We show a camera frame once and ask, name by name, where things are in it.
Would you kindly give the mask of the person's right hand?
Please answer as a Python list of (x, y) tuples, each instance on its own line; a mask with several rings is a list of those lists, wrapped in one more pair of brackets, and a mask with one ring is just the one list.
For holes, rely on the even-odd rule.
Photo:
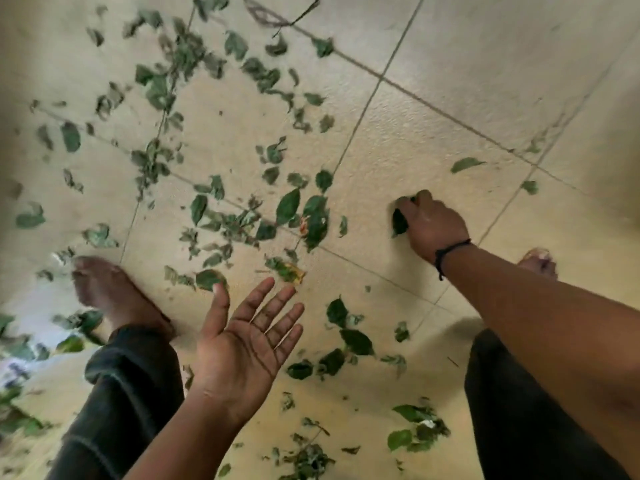
[(408, 220), (412, 250), (433, 266), (455, 249), (471, 245), (466, 223), (460, 215), (433, 197), (435, 204), (428, 220)]

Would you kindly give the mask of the person's left hand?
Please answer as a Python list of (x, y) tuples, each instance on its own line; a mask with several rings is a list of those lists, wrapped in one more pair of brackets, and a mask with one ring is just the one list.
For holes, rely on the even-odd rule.
[(220, 391), (226, 397), (239, 397), (256, 414), (283, 366), (274, 364), (268, 331), (277, 324), (299, 324), (305, 311), (304, 304), (295, 303), (288, 312), (281, 311), (268, 331), (254, 327), (250, 322), (267, 304), (264, 300), (274, 286), (273, 278), (261, 281), (233, 313), (229, 309), (226, 328), (219, 336), (204, 340), (201, 329), (191, 387), (196, 385)]

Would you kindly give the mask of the single dark green leaf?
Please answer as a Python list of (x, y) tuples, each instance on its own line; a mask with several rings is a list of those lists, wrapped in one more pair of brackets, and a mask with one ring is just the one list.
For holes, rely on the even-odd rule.
[(394, 202), (395, 207), (391, 216), (392, 239), (405, 234), (410, 227), (410, 223), (408, 222), (405, 214), (403, 213), (402, 209), (399, 208), (400, 200), (407, 200), (411, 202), (412, 209), (418, 209), (419, 207), (417, 204), (417, 197), (418, 195), (416, 194), (412, 196), (404, 196)]

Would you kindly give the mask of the person's left forearm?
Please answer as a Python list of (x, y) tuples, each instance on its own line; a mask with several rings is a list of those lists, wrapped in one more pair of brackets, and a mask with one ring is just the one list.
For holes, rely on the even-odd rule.
[(254, 413), (239, 397), (193, 385), (123, 480), (215, 480), (226, 453)]

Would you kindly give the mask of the person's right forearm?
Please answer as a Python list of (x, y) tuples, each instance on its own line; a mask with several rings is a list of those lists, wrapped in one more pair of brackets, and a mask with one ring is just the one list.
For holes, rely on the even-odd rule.
[(436, 263), (540, 386), (640, 480), (640, 312), (471, 244)]

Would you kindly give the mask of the scattered green leaves litter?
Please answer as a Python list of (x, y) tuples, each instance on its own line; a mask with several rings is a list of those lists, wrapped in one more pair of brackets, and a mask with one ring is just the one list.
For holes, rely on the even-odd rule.
[(75, 255), (138, 257), (160, 291), (210, 298), (253, 257), (299, 284), (300, 236), (331, 217), (337, 154), (373, 94), (319, 23), (270, 39), (230, 0), (210, 22), (187, 0), (0, 0), (0, 324), (36, 358), (81, 332)]

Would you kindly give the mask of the person's left bare foot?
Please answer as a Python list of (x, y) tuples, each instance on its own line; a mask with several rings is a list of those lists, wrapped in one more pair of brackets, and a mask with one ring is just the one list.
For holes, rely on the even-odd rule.
[(78, 301), (101, 311), (113, 332), (142, 328), (158, 332), (168, 342), (177, 335), (171, 320), (110, 261), (92, 256), (73, 261), (72, 281)]

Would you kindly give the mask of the person's bare foot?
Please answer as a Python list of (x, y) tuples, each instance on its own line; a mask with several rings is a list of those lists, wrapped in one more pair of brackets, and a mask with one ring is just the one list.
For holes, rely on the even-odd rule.
[(557, 263), (551, 256), (549, 250), (544, 248), (533, 248), (529, 250), (517, 264), (520, 268), (533, 273), (545, 276), (557, 281)]
[(72, 281), (78, 301), (101, 311), (113, 332), (142, 328), (158, 332), (168, 342), (177, 335), (171, 320), (110, 261), (92, 256), (73, 261)]

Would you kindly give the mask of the person's left black trouser leg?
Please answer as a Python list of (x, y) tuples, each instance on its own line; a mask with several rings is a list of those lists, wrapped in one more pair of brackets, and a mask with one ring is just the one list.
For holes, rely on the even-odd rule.
[(92, 391), (45, 480), (123, 480), (185, 397), (170, 340), (143, 326), (113, 332), (84, 377)]

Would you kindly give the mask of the person's black trouser leg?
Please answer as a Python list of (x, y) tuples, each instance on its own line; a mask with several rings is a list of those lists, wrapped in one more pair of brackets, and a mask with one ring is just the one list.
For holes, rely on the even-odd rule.
[(45, 480), (123, 480), (185, 397), (170, 340), (143, 326), (113, 332), (84, 377), (92, 391)]
[(474, 339), (465, 393), (484, 480), (631, 480), (491, 330)]

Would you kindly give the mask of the person's right bare foot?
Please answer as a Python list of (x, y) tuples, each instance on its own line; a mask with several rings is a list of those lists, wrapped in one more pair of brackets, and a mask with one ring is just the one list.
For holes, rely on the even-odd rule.
[(517, 264), (520, 268), (533, 273), (545, 276), (557, 281), (557, 263), (551, 256), (549, 250), (544, 248), (533, 248), (529, 250)]

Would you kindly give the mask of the thin dry brown twig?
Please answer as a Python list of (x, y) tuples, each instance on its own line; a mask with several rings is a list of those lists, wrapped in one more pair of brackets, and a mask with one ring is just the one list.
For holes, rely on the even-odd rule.
[(265, 29), (274, 30), (271, 39), (276, 39), (281, 35), (283, 29), (295, 27), (304, 17), (318, 8), (321, 5), (321, 0), (313, 0), (304, 11), (292, 19), (277, 14), (274, 10), (267, 8), (256, 0), (243, 0), (243, 3), (249, 15), (258, 25)]

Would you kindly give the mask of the person's right black trouser leg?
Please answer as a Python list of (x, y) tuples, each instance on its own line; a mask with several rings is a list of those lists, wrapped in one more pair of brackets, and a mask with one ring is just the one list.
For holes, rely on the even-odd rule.
[(465, 393), (484, 480), (631, 480), (491, 330), (474, 339)]

